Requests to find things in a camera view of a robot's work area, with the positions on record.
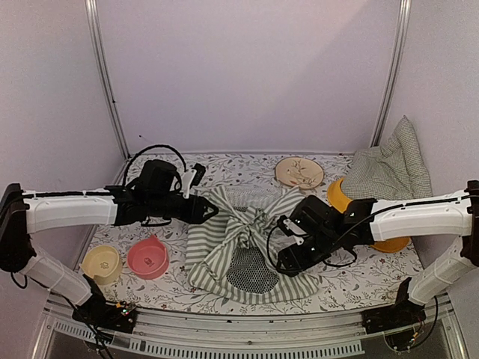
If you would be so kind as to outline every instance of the checkered cushion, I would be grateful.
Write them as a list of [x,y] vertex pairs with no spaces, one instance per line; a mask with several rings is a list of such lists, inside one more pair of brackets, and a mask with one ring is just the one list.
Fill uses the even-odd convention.
[[406,116],[385,146],[356,152],[341,190],[353,200],[410,200],[433,195],[414,127]]

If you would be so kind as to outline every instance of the pink bowl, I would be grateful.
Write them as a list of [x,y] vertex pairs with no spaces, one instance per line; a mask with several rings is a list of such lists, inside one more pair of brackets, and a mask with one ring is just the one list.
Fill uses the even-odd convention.
[[158,237],[152,235],[129,249],[126,264],[141,279],[155,279],[168,269],[168,251]]

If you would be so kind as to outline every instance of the yellow bowl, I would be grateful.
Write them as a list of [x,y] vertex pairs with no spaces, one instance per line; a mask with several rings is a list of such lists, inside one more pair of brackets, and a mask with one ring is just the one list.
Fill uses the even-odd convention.
[[[351,198],[348,198],[341,190],[341,183],[343,180],[344,178],[341,178],[338,181],[333,182],[328,187],[326,193],[329,203],[341,213],[346,211],[347,206],[352,201]],[[371,247],[381,252],[394,253],[404,249],[409,244],[409,240],[409,237],[398,237],[384,242],[376,242],[374,245],[371,245]]]
[[99,245],[87,253],[80,264],[83,272],[101,286],[115,282],[120,277],[123,263],[118,251],[109,245]]

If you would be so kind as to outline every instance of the orange bowl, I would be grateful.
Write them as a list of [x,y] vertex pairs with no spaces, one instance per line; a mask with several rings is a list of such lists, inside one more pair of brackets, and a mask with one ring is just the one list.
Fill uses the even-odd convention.
[[[341,190],[341,183],[343,181],[344,178],[341,178],[336,182],[333,182],[326,192],[329,204],[341,213],[346,211],[348,205],[352,201],[352,199],[347,197]],[[376,242],[374,245],[371,245],[371,247],[380,252],[394,253],[404,249],[409,244],[409,240],[409,237],[398,237],[384,242]]]

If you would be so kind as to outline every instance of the striped cloth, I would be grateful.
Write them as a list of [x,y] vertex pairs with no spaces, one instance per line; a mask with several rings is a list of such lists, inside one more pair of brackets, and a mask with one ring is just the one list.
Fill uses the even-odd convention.
[[[313,295],[319,288],[319,280],[306,273],[288,277],[276,272],[266,254],[266,237],[280,215],[289,215],[296,204],[304,198],[298,188],[268,205],[265,209],[248,207],[245,212],[233,208],[228,201],[225,187],[215,187],[205,197],[217,205],[220,212],[204,224],[189,228],[185,267],[189,271],[188,281],[192,286],[245,304],[265,304],[289,301]],[[234,252],[237,248],[259,250],[267,270],[277,276],[272,290],[265,293],[247,292],[228,281]],[[275,260],[276,252],[270,248]]]

